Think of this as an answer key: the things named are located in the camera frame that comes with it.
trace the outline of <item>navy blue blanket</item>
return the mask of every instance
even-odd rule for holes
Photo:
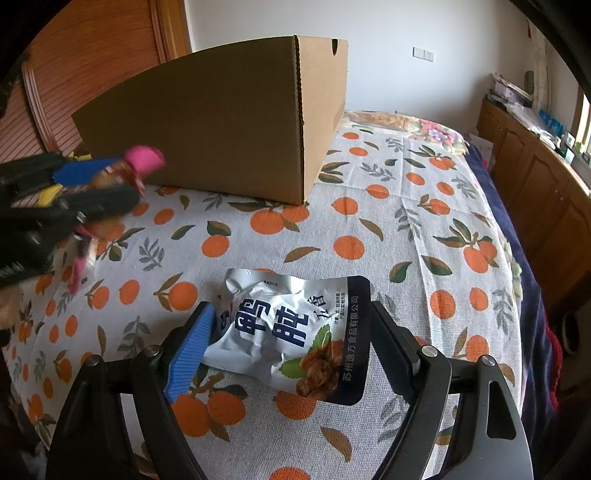
[[[521,304],[520,322],[521,345],[527,382],[521,420],[535,463],[536,457],[543,450],[544,438],[556,418],[553,399],[555,399],[557,367],[561,363],[561,355],[560,352],[553,352],[553,344],[548,337],[540,286],[536,282],[530,265],[525,258],[505,206],[490,175],[482,164],[482,156],[472,145],[470,145],[469,152],[466,154],[466,160],[478,179],[482,190],[484,190],[497,223],[511,245],[513,256],[523,270],[521,273],[523,302]]]

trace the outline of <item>silver snack bag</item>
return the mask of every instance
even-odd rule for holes
[[[202,362],[303,397],[353,405],[369,361],[365,277],[302,280],[231,268]]]

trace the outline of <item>blue gripper pad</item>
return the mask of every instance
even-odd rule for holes
[[[120,158],[100,158],[97,160],[72,161],[54,172],[53,181],[64,187],[75,187],[90,183],[92,177]]]
[[[215,318],[216,310],[209,303],[195,320],[193,327],[170,361],[164,395],[171,404],[189,390],[209,344]]]

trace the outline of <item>bed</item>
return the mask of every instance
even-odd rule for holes
[[[541,301],[528,298],[531,270],[495,195],[457,132],[367,112],[346,114],[304,206],[148,186],[98,245],[75,295],[67,288],[72,242],[55,251],[50,274],[23,286],[20,323],[3,349],[14,391],[48,446],[90,354],[113,360],[160,343],[200,300],[216,305],[228,268],[364,275],[372,298],[420,343],[450,357],[497,359],[525,408],[532,444],[540,419],[553,411],[556,355]],[[133,404],[123,403],[138,466],[153,473]],[[426,477],[441,466],[456,403],[449,401]],[[407,408],[374,351],[365,395],[353,407],[292,397],[211,368],[173,406],[209,478],[265,480],[371,478]]]

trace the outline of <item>metal bolt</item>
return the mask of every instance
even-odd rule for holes
[[[145,356],[156,356],[160,353],[160,347],[158,345],[148,345],[143,351]]]
[[[91,355],[86,359],[85,364],[89,367],[95,367],[100,361],[100,355]]]
[[[421,348],[421,352],[424,356],[437,356],[437,349],[433,345],[425,345],[423,348]]]
[[[490,355],[482,355],[482,363],[487,367],[494,367],[496,365],[495,359]]]

